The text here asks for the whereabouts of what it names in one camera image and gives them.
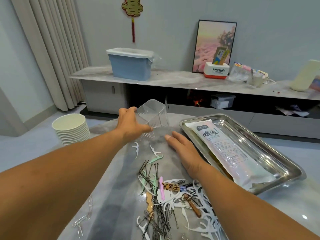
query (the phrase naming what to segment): red tassel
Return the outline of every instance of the red tassel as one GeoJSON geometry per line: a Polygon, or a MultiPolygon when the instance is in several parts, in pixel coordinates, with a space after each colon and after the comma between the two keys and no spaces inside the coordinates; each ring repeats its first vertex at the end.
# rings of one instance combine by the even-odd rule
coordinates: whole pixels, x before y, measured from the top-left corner
{"type": "Polygon", "coordinates": [[[132,22],[132,42],[135,43],[135,37],[134,37],[134,18],[131,18],[131,22],[132,22]]]}

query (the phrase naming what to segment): framed painting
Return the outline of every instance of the framed painting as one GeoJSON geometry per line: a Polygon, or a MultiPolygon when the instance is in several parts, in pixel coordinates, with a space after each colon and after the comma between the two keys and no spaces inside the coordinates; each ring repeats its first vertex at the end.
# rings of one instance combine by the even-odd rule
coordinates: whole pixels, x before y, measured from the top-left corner
{"type": "Polygon", "coordinates": [[[199,20],[192,72],[203,73],[206,62],[213,62],[219,47],[229,51],[225,60],[229,64],[236,28],[235,22],[199,20]]]}

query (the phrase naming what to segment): hand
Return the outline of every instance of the hand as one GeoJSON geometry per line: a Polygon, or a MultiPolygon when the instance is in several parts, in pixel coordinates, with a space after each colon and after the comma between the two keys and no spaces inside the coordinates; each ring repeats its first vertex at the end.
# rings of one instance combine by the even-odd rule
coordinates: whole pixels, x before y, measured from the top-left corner
{"type": "Polygon", "coordinates": [[[149,125],[139,124],[136,121],[136,115],[134,113],[136,110],[136,107],[119,109],[118,125],[115,129],[121,133],[125,144],[137,139],[142,133],[153,130],[149,125]]]}
{"type": "Polygon", "coordinates": [[[167,143],[178,153],[182,165],[186,168],[190,177],[198,179],[198,174],[207,163],[201,158],[192,142],[175,131],[172,132],[172,136],[165,135],[164,137],[167,143]]]}

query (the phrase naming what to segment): blue plastic container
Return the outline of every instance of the blue plastic container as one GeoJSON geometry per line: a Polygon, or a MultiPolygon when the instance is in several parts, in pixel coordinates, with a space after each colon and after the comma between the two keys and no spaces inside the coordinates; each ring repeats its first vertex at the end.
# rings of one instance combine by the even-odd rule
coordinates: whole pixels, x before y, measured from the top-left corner
{"type": "Polygon", "coordinates": [[[131,80],[145,81],[151,76],[152,51],[115,48],[106,51],[111,62],[113,75],[131,80]]]}

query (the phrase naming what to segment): orange base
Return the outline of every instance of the orange base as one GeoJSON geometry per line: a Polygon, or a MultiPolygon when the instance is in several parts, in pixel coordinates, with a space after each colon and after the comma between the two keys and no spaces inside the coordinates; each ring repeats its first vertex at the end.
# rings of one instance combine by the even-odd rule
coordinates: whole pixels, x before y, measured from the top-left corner
{"type": "Polygon", "coordinates": [[[226,79],[227,76],[216,76],[216,75],[207,75],[205,73],[203,73],[203,75],[206,77],[206,78],[215,78],[215,79],[226,79]]]}

